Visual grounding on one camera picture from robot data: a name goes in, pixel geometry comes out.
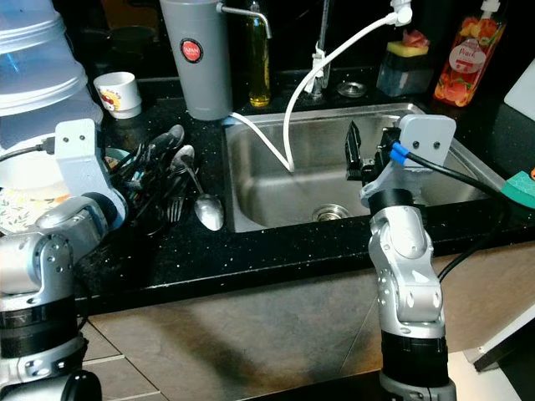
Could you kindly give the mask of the round metal counter cap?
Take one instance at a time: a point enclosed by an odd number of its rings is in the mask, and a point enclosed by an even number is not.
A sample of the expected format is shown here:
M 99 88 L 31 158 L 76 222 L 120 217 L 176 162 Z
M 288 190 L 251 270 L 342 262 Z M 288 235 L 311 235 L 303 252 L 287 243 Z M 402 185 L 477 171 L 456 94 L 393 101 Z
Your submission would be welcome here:
M 368 93 L 366 84 L 355 83 L 355 81 L 343 81 L 335 87 L 340 96 L 349 97 L 349 99 L 358 99 Z

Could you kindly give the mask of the grey water filter dispenser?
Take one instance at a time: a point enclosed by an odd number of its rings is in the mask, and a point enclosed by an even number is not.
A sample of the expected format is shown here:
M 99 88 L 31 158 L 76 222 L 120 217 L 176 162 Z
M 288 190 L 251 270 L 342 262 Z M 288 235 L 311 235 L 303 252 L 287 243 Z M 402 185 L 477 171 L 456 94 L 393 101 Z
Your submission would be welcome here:
M 272 37 L 267 16 L 257 8 L 225 7 L 222 0 L 160 0 L 188 114 L 218 121 L 233 111 L 226 14 L 260 19 Z

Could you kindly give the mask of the white appliance corner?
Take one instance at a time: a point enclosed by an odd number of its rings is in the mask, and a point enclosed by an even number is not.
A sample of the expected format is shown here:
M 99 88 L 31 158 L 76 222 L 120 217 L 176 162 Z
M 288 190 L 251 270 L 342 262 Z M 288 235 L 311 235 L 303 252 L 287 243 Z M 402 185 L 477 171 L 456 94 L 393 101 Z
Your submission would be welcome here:
M 535 122 L 535 59 L 507 92 L 504 103 Z

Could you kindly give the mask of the floral print plate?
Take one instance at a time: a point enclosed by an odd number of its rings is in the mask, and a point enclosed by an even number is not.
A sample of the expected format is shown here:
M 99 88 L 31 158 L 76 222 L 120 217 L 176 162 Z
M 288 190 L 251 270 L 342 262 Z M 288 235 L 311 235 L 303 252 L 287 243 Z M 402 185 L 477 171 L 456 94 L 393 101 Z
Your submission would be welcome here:
M 26 231 L 38 218 L 65 202 L 70 196 L 61 184 L 15 190 L 3 188 L 0 199 L 0 225 L 5 236 Z

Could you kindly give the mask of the teal green sponge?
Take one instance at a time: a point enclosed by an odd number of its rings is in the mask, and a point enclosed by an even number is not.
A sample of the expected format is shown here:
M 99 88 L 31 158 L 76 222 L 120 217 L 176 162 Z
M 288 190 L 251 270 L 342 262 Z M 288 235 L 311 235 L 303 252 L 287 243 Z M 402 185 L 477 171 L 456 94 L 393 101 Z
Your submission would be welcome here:
M 500 192 L 520 206 L 535 211 L 535 175 L 532 172 L 517 172 L 505 180 Z

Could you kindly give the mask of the large steel spoon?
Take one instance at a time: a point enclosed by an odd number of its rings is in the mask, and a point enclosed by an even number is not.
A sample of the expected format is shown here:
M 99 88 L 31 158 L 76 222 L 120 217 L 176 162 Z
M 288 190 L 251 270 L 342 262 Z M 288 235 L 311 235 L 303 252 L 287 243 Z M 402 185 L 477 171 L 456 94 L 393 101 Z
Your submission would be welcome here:
M 198 197 L 195 202 L 195 213 L 199 221 L 207 229 L 211 231 L 218 231 L 224 226 L 224 213 L 222 213 L 222 203 L 216 195 L 209 194 L 203 190 L 202 184 L 194 171 L 192 171 L 192 161 L 194 160 L 195 150 L 191 145 L 183 145 L 176 153 L 176 160 L 179 160 L 188 175 L 192 179 L 192 183 L 198 191 Z

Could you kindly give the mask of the stainless steel sink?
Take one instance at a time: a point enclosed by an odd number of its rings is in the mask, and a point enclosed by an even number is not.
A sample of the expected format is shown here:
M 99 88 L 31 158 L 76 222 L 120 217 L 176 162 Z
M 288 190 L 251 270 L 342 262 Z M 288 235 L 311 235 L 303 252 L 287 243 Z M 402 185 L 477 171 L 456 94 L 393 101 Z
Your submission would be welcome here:
M 255 131 L 233 117 L 224 119 L 230 185 L 227 225 L 248 232 L 368 215 L 359 202 L 362 184 L 345 176 L 344 142 L 350 124 L 359 129 L 360 156 L 371 158 L 382 129 L 420 112 L 416 104 L 404 103 L 294 112 L 292 173 Z

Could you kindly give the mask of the stacked clear plastic containers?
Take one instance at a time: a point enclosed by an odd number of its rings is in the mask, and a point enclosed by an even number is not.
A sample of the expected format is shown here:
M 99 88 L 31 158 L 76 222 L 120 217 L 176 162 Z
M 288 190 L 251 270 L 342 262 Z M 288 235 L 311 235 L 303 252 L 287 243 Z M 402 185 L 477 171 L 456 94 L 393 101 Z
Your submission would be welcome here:
M 58 123 L 102 122 L 51 0 L 0 1 L 0 149 L 27 148 Z

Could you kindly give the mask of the sponge holder with yellow sponge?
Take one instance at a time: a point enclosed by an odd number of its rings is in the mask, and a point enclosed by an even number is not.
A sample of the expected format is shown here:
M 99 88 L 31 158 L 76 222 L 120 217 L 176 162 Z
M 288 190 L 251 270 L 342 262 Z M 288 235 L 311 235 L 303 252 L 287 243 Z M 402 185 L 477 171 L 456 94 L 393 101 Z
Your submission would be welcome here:
M 425 92 L 433 73 L 430 50 L 431 41 L 416 29 L 405 30 L 402 39 L 388 42 L 377 89 L 391 97 Z

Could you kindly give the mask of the white printed cup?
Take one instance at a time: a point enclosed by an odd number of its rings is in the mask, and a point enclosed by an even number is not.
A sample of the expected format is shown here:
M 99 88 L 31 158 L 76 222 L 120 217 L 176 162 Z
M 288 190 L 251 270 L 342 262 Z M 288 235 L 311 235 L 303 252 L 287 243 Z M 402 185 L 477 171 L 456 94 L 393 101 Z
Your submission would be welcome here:
M 130 119 L 141 114 L 142 99 L 134 74 L 113 72 L 100 75 L 93 80 L 93 87 L 104 109 L 115 119 Z

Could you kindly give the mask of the steel fork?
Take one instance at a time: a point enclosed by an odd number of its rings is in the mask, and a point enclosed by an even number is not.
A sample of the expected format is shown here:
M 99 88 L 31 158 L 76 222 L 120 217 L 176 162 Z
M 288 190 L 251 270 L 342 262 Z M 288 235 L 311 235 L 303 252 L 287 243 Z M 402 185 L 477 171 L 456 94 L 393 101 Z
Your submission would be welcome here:
M 171 188 L 166 191 L 166 198 L 163 210 L 163 219 L 167 224 L 175 224 L 181 218 L 184 191 L 188 186 L 187 165 L 183 163 L 182 156 L 176 153 L 172 158 L 172 180 Z

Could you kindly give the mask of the yellow oil bottle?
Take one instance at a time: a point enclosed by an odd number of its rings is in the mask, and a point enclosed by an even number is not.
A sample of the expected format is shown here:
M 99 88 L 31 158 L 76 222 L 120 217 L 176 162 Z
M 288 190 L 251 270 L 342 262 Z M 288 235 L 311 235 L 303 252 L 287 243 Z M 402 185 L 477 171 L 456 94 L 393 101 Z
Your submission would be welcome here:
M 248 96 L 253 107 L 270 104 L 270 56 L 268 56 L 268 27 L 259 17 L 246 20 L 248 33 L 249 80 Z

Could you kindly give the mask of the chrome sink faucet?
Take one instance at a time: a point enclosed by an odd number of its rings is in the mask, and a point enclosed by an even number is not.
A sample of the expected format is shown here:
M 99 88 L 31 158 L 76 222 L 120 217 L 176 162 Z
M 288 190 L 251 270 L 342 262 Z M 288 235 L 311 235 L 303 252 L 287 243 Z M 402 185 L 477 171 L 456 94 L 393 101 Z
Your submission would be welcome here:
M 326 33 L 328 33 L 329 15 L 331 15 L 332 0 L 324 0 L 324 11 L 322 12 L 322 20 L 320 29 L 318 30 L 318 39 L 314 45 L 313 51 L 313 67 L 321 64 L 326 58 Z M 324 96 L 324 89 L 328 87 L 329 82 L 329 65 L 326 64 L 323 69 L 317 72 L 316 77 L 309 85 L 306 85 L 305 91 L 309 93 L 311 99 L 321 100 Z

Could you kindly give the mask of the peach soap pump bottle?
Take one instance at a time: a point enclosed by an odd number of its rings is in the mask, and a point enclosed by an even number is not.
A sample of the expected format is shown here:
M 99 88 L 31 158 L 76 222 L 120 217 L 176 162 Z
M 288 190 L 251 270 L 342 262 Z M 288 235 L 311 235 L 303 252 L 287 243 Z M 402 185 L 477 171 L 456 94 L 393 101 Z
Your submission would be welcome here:
M 482 0 L 479 12 L 460 23 L 433 91 L 439 102 L 465 107 L 473 99 L 506 27 L 496 16 L 501 2 Z

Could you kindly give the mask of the white bowl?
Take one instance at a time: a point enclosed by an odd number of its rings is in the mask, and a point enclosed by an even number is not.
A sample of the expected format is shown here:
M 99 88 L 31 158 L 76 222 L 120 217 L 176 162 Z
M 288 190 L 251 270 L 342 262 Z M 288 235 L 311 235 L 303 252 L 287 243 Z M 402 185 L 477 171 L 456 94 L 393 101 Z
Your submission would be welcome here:
M 42 136 L 27 139 L 10 149 L 2 149 L 0 155 L 5 160 L 0 161 L 0 186 L 2 188 L 15 188 L 15 190 L 34 190 L 61 184 L 64 190 L 68 187 L 64 184 L 54 154 L 46 150 L 34 150 L 35 146 L 46 144 L 54 150 L 54 136 Z

